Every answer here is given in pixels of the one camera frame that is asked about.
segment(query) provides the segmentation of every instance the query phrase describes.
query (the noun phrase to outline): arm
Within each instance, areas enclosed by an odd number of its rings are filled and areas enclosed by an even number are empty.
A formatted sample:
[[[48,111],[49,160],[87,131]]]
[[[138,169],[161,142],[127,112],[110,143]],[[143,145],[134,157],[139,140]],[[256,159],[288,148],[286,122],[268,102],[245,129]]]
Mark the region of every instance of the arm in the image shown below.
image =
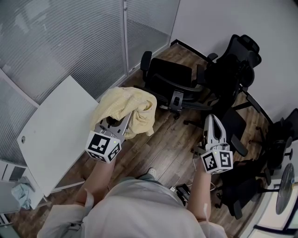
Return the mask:
[[[210,182],[211,174],[205,172],[203,162],[200,159],[196,168],[196,174],[191,187],[190,200],[187,206],[187,209],[195,215],[199,222],[205,221],[210,217]],[[207,217],[204,213],[205,204],[207,204]]]
[[[107,186],[111,180],[112,172],[115,166],[114,159],[112,163],[106,164],[103,162],[97,162],[90,176],[78,191],[74,204],[85,205],[87,193],[85,189],[90,192],[94,197],[94,206],[99,203],[106,192]]]

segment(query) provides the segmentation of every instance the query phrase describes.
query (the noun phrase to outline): floor trim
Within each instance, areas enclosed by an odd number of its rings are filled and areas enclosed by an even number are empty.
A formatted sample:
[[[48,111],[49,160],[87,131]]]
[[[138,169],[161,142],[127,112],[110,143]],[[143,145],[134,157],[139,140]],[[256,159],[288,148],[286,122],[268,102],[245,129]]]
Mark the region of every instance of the floor trim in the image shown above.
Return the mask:
[[[207,61],[207,57],[205,55],[203,55],[202,53],[198,52],[197,50],[195,50],[194,48],[190,47],[189,45],[185,44],[184,42],[180,41],[180,40],[174,40],[171,42],[170,46],[174,45],[174,44],[179,44],[181,46],[183,46],[184,48],[192,51],[193,53],[195,53],[197,56],[201,57],[202,59],[204,59],[205,61]],[[265,118],[267,119],[267,121],[270,123],[270,125],[273,124],[271,118],[268,116],[268,114],[265,112],[265,110],[261,107],[261,113],[265,116]]]

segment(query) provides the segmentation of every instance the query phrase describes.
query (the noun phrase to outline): yellow towel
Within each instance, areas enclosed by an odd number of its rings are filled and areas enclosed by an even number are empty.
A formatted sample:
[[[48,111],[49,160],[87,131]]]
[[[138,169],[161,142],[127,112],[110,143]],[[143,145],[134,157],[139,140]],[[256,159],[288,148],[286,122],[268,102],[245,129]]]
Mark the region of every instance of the yellow towel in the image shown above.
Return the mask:
[[[154,133],[153,124],[156,110],[156,98],[141,89],[134,87],[114,87],[102,97],[93,113],[91,130],[106,117],[121,120],[130,112],[132,117],[124,137],[133,138],[139,133],[146,132],[148,136]]]

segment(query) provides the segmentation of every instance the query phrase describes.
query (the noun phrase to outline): cloth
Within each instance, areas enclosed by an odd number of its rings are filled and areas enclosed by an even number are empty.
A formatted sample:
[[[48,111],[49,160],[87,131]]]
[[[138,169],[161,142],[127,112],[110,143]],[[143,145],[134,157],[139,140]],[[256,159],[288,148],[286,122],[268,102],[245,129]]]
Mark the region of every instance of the cloth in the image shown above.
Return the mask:
[[[156,98],[141,89],[134,87],[114,87],[102,97],[93,113],[91,130],[106,117],[121,120],[130,112],[132,117],[124,137],[130,139],[139,133],[146,132],[148,136],[154,133],[153,124],[156,110]]]
[[[60,238],[66,224],[84,216],[79,205],[53,206],[38,238]],[[82,220],[81,238],[226,238],[224,229],[198,223],[175,193],[162,185],[130,179],[116,185]]]
[[[11,194],[19,202],[20,206],[26,210],[30,209],[29,190],[31,188],[26,184],[18,184],[11,189]]]

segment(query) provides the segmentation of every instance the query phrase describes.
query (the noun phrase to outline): chair armrest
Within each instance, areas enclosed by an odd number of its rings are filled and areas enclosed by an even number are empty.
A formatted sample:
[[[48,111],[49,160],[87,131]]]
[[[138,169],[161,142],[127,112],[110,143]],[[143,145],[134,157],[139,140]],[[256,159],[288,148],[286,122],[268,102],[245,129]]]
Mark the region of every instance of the chair armrest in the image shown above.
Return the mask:
[[[151,51],[145,51],[142,59],[141,59],[141,65],[140,65],[140,69],[143,71],[148,71],[149,70],[149,66],[150,66],[150,61],[151,61],[151,57],[152,57],[152,52]]]
[[[243,157],[245,157],[248,153],[248,150],[241,143],[241,141],[233,134],[231,138],[231,144],[234,146],[236,151]]]
[[[264,174],[265,174],[267,185],[269,186],[271,184],[271,175],[268,168],[264,169]]]
[[[208,63],[212,62],[212,61],[215,60],[217,57],[218,57],[218,55],[215,54],[215,53],[211,53],[211,54],[209,54],[209,55],[207,56],[207,61],[208,61]]]
[[[196,66],[196,83],[203,86],[207,85],[205,80],[205,69],[201,65]]]
[[[255,108],[255,110],[260,113],[261,112],[261,107],[260,105],[257,103],[257,101],[255,101],[252,96],[248,95],[246,97],[246,100],[249,101],[251,103],[251,105]]]

